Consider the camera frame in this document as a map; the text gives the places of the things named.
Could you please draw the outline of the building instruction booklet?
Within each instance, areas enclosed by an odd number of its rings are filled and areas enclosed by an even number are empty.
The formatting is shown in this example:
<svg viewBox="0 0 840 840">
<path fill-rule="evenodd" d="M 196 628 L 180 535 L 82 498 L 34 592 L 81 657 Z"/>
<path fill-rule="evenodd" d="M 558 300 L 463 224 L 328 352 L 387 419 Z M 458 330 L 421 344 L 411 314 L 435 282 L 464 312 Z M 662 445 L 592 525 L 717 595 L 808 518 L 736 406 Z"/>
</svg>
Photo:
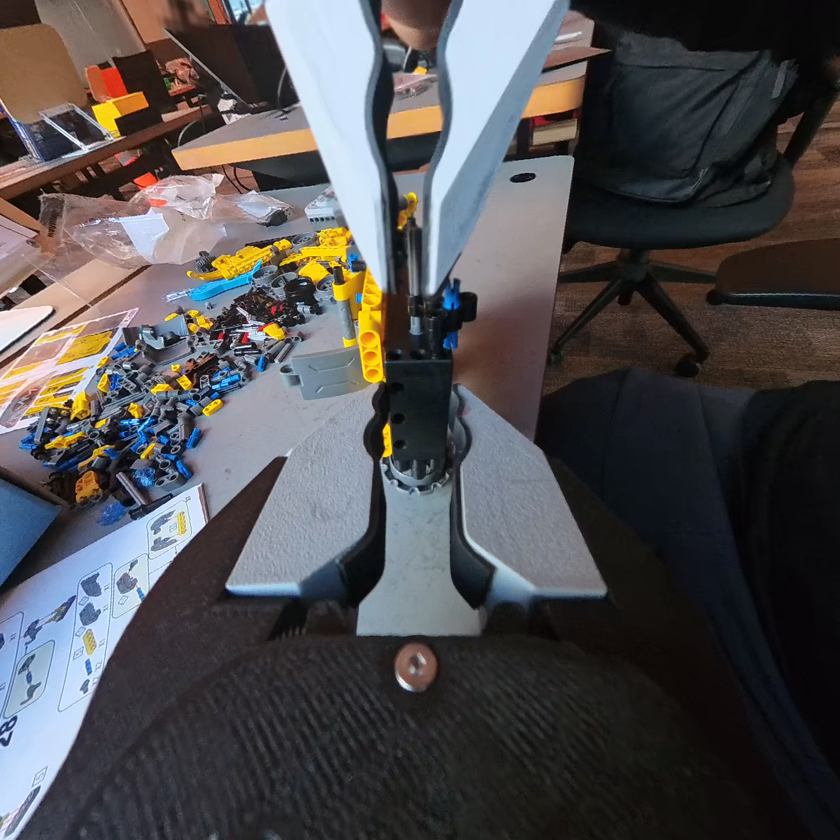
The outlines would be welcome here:
<svg viewBox="0 0 840 840">
<path fill-rule="evenodd" d="M 2 838 L 21 836 L 76 740 L 112 650 L 206 523 L 198 484 L 2 599 Z"/>
</svg>

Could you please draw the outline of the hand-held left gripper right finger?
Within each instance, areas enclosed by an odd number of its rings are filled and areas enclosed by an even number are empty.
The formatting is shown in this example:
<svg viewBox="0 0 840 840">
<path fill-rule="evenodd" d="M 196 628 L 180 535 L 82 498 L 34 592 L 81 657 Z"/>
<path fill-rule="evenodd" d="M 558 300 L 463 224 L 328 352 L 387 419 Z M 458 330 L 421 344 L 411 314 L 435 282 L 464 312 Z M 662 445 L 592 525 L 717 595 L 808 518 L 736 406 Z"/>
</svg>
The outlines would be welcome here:
<svg viewBox="0 0 840 840">
<path fill-rule="evenodd" d="M 450 569 L 489 612 L 544 601 L 601 601 L 607 585 L 543 451 L 462 385 L 449 405 Z"/>
</svg>

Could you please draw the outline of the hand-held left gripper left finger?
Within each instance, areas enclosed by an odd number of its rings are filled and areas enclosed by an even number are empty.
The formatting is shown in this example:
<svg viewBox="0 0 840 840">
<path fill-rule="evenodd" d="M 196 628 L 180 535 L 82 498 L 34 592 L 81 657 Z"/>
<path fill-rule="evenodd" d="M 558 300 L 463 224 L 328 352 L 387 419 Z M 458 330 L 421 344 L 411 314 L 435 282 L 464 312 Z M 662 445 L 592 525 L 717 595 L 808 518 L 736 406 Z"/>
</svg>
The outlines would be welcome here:
<svg viewBox="0 0 840 840">
<path fill-rule="evenodd" d="M 384 570 L 382 394 L 355 393 L 289 453 L 227 579 L 245 597 L 358 605 Z"/>
</svg>

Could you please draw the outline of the yellow toy brick vehicle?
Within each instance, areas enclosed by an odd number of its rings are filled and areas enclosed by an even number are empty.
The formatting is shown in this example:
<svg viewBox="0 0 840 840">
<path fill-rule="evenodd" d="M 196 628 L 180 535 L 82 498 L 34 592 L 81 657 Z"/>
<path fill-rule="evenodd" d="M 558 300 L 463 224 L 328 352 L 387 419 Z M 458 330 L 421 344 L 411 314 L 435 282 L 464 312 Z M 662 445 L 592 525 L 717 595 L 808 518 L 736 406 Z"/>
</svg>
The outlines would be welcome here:
<svg viewBox="0 0 840 840">
<path fill-rule="evenodd" d="M 382 458 L 407 488 L 441 484 L 448 467 L 454 352 L 460 329 L 477 315 L 477 295 L 447 279 L 425 298 L 417 290 L 421 240 L 417 196 L 400 197 L 395 231 L 398 275 L 408 290 L 385 294 L 359 260 L 332 272 L 343 348 L 305 353 L 280 368 L 287 387 L 308 400 L 379 385 L 386 398 Z"/>
</svg>

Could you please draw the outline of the person's right hand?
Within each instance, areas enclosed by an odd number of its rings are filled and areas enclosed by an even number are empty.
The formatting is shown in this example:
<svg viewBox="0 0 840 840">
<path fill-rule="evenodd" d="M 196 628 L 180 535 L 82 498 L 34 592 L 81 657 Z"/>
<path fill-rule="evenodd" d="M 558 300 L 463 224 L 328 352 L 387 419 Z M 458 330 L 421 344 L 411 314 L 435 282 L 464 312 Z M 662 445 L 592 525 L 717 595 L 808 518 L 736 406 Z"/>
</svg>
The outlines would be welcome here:
<svg viewBox="0 0 840 840">
<path fill-rule="evenodd" d="M 381 1 L 387 27 L 409 48 L 437 47 L 451 1 Z"/>
</svg>

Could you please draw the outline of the pile of loose toy bricks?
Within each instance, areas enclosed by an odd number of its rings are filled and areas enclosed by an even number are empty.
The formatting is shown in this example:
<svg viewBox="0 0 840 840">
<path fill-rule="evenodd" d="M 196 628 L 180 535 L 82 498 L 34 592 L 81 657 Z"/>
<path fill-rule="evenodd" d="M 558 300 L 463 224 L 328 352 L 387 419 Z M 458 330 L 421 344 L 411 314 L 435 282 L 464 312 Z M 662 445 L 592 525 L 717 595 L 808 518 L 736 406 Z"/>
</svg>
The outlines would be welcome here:
<svg viewBox="0 0 840 840">
<path fill-rule="evenodd" d="M 48 498 L 71 510 L 110 500 L 104 522 L 153 509 L 144 491 L 193 477 L 186 458 L 204 422 L 253 373 L 295 358 L 304 328 L 335 304 L 333 270 L 356 260 L 344 226 L 202 252 L 187 272 L 198 285 L 175 294 L 192 308 L 130 324 L 84 392 L 23 427 L 19 448 L 45 468 Z"/>
</svg>

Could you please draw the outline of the clear plastic bags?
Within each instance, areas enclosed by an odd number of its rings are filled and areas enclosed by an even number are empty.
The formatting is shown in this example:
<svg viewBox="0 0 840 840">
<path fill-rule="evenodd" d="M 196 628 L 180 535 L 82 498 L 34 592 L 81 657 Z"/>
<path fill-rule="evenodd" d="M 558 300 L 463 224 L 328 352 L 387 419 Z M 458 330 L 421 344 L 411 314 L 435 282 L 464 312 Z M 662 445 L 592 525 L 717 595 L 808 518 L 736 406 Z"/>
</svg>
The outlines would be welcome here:
<svg viewBox="0 0 840 840">
<path fill-rule="evenodd" d="M 273 227 L 299 215 L 266 193 L 223 194 L 223 180 L 218 173 L 169 176 L 128 201 L 43 194 L 35 267 L 57 279 L 93 259 L 126 269 L 182 265 L 211 251 L 227 236 L 228 225 Z"/>
</svg>

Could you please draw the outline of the dark grey jacket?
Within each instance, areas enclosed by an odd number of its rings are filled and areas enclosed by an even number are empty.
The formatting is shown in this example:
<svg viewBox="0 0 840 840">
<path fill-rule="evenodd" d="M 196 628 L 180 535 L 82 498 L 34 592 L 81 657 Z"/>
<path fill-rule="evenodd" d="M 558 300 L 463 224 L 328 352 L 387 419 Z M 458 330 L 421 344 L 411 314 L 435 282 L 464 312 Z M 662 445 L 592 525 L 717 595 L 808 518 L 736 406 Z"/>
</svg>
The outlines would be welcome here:
<svg viewBox="0 0 840 840">
<path fill-rule="evenodd" d="M 805 71 L 768 51 L 691 51 L 598 24 L 574 179 L 627 200 L 723 207 L 770 189 L 778 126 L 802 110 Z"/>
</svg>

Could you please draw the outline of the yellow sticker sheet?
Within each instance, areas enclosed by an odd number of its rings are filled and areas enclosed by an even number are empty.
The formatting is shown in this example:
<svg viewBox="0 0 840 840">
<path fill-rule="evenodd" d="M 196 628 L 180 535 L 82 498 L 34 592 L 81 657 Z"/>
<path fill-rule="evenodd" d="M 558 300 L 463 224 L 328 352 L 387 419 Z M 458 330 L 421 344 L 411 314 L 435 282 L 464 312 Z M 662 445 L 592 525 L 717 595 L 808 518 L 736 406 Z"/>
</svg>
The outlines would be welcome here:
<svg viewBox="0 0 840 840">
<path fill-rule="evenodd" d="M 2 369 L 1 433 L 36 419 L 44 407 L 72 401 L 97 377 L 100 362 L 123 343 L 138 308 L 44 332 Z"/>
</svg>

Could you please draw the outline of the person's legs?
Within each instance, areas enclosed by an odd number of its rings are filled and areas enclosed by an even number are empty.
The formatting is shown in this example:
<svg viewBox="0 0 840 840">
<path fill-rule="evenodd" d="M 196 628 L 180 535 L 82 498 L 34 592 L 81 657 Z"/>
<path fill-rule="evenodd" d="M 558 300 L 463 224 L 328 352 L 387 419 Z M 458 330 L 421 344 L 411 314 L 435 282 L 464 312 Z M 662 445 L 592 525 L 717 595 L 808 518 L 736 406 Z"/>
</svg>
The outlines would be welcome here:
<svg viewBox="0 0 840 840">
<path fill-rule="evenodd" d="M 656 551 L 709 621 L 794 813 L 838 838 L 838 382 L 612 371 L 546 395 L 537 444 Z"/>
</svg>

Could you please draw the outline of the blue toy box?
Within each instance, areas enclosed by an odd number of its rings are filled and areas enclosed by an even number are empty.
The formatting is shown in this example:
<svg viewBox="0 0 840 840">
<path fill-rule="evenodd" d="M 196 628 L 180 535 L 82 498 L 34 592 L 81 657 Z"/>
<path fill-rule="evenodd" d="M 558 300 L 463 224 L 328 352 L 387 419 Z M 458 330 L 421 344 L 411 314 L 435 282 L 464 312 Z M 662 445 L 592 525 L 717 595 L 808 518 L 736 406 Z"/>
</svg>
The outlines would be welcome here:
<svg viewBox="0 0 840 840">
<path fill-rule="evenodd" d="M 62 506 L 39 491 L 1 476 L 1 583 L 59 516 Z"/>
</svg>

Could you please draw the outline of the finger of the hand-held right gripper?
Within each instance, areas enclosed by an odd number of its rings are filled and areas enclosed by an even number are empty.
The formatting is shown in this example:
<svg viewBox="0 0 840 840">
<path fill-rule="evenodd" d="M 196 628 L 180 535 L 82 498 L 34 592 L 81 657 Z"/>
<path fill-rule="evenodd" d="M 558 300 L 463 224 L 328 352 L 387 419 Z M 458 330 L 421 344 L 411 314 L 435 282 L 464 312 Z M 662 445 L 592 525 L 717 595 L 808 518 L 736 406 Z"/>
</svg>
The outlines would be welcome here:
<svg viewBox="0 0 840 840">
<path fill-rule="evenodd" d="M 378 287 L 393 293 L 396 187 L 385 163 L 393 82 L 381 10 L 368 1 L 266 2 L 346 223 Z"/>
<path fill-rule="evenodd" d="M 451 2 L 437 42 L 444 118 L 423 187 L 422 292 L 438 292 L 476 225 L 567 1 Z"/>
</svg>

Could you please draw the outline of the black office chair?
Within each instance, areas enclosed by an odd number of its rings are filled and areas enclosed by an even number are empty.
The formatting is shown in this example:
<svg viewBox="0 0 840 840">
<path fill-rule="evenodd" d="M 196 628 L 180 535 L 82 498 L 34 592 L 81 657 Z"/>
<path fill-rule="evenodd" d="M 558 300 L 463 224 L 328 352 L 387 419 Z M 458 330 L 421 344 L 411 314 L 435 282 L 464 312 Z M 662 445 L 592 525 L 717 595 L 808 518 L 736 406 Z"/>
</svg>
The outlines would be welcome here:
<svg viewBox="0 0 840 840">
<path fill-rule="evenodd" d="M 572 2 L 597 25 L 678 41 L 691 51 L 768 51 L 805 71 L 801 111 L 777 129 L 780 167 L 764 195 L 729 206 L 661 206 L 581 187 L 572 180 L 563 240 L 567 253 L 579 243 L 614 248 L 612 262 L 564 272 L 560 282 L 604 282 L 603 289 L 555 340 L 549 361 L 613 301 L 626 306 L 639 296 L 690 347 L 675 367 L 699 373 L 709 348 L 670 299 L 663 282 L 709 283 L 711 274 L 652 262 L 656 250 L 702 249 L 748 242 L 776 228 L 791 209 L 796 163 L 838 96 L 839 2 Z"/>
</svg>

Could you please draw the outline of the orange wooden table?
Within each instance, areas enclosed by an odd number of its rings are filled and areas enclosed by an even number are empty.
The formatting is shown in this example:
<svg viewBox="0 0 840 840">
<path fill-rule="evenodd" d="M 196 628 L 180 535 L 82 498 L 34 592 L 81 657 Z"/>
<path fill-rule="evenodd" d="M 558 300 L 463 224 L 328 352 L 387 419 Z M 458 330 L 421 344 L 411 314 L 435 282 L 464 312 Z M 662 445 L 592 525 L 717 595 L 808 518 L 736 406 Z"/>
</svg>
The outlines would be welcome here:
<svg viewBox="0 0 840 840">
<path fill-rule="evenodd" d="M 605 49 L 580 48 L 554 51 L 551 60 L 571 56 L 577 61 L 542 73 L 521 119 L 571 112 L 580 107 L 585 84 L 585 62 L 606 54 Z M 433 85 L 416 98 L 398 101 L 387 123 L 388 139 L 439 132 L 445 124 Z M 283 120 L 276 112 L 251 114 L 211 131 L 174 151 L 185 171 L 220 165 L 240 165 L 290 154 L 317 150 L 306 116 L 296 108 Z"/>
</svg>

